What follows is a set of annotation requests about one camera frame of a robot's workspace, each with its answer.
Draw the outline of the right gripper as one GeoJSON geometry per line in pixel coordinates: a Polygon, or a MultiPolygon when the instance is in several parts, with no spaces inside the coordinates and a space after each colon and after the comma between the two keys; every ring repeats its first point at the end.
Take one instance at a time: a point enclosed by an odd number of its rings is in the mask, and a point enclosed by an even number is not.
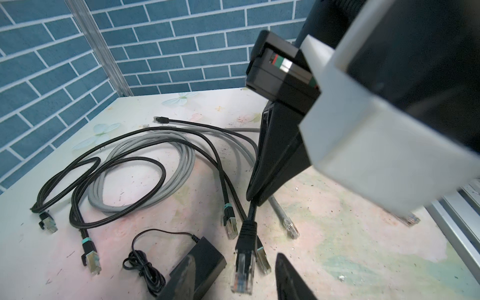
{"type": "Polygon", "coordinates": [[[257,160],[246,199],[258,206],[311,166],[299,125],[320,95],[300,49],[262,30],[251,51],[246,87],[266,98],[257,160]]]}

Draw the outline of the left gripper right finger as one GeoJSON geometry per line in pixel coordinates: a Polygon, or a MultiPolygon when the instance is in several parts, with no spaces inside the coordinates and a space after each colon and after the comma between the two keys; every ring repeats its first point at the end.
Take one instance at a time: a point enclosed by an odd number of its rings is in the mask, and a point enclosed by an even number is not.
{"type": "Polygon", "coordinates": [[[277,254],[275,276],[279,300],[317,300],[283,253],[277,254]]]}

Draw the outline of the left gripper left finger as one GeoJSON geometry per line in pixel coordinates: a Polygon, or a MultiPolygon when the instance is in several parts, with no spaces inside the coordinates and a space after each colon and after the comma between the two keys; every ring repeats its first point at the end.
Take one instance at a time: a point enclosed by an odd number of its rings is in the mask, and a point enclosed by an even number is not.
{"type": "Polygon", "coordinates": [[[160,292],[157,300],[193,300],[195,295],[195,258],[187,255],[177,266],[173,277],[160,292]]]}

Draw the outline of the small black power adapter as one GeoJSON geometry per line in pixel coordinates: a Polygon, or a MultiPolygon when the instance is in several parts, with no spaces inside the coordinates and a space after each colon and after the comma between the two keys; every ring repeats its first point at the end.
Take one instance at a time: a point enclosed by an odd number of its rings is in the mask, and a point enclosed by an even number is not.
{"type": "MultiPolygon", "coordinates": [[[[187,255],[191,255],[195,259],[196,279],[194,300],[200,300],[207,293],[221,272],[225,269],[226,260],[225,257],[205,237],[202,237],[187,255]]],[[[173,277],[173,274],[177,270],[180,262],[169,274],[170,279],[173,277]]]]}

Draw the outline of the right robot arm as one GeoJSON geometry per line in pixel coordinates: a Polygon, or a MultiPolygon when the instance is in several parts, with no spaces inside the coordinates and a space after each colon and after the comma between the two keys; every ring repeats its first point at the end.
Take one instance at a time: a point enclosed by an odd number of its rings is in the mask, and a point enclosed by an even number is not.
{"type": "Polygon", "coordinates": [[[317,1],[294,44],[260,32],[246,86],[254,205],[308,167],[398,216],[480,176],[478,1],[317,1]]]}

